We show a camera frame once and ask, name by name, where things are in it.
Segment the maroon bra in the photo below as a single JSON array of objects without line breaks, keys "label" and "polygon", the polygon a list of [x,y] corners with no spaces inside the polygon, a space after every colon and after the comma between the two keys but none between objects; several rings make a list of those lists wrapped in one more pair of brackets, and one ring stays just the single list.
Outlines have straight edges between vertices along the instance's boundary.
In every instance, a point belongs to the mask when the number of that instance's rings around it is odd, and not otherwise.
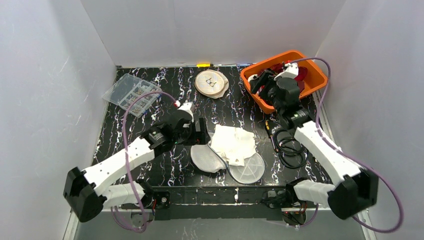
[{"label": "maroon bra", "polygon": [[[274,75],[276,75],[283,72],[284,67],[281,63],[277,63],[267,68],[266,70],[269,70],[273,72]],[[294,78],[297,82],[297,86],[300,92],[302,92],[305,89],[304,79],[307,76],[307,73],[308,73],[308,69],[306,67],[301,66],[298,68],[298,75]]]}]

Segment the white bra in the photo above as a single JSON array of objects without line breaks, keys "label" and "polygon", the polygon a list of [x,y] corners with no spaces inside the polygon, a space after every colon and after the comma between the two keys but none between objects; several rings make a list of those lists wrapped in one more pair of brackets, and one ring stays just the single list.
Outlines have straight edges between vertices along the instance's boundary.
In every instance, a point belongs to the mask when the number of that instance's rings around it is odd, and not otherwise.
[{"label": "white bra", "polygon": [[215,125],[211,148],[230,166],[245,166],[256,153],[255,135],[240,127]]}]

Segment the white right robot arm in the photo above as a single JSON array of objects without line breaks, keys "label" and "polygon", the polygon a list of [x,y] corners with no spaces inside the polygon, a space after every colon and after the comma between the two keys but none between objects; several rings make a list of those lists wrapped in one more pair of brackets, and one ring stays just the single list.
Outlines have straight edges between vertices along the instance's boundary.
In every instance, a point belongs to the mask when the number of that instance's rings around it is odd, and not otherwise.
[{"label": "white right robot arm", "polygon": [[284,131],[318,160],[331,179],[330,184],[306,178],[286,185],[289,202],[314,202],[345,220],[377,203],[379,178],[370,169],[343,156],[342,151],[322,132],[318,121],[300,103],[300,89],[294,77],[263,70],[247,80],[251,94],[270,103]]}]

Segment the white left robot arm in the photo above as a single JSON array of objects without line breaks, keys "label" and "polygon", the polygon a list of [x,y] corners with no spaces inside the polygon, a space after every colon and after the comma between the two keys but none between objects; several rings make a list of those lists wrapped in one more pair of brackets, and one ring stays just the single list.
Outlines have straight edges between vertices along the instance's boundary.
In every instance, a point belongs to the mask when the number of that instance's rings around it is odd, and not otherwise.
[{"label": "white left robot arm", "polygon": [[167,120],[152,125],[128,147],[102,162],[83,170],[78,167],[69,170],[63,197],[82,223],[92,220],[105,208],[135,204],[151,192],[138,181],[115,184],[118,178],[175,145],[206,145],[210,140],[206,119],[195,119],[192,111],[182,106]]}]

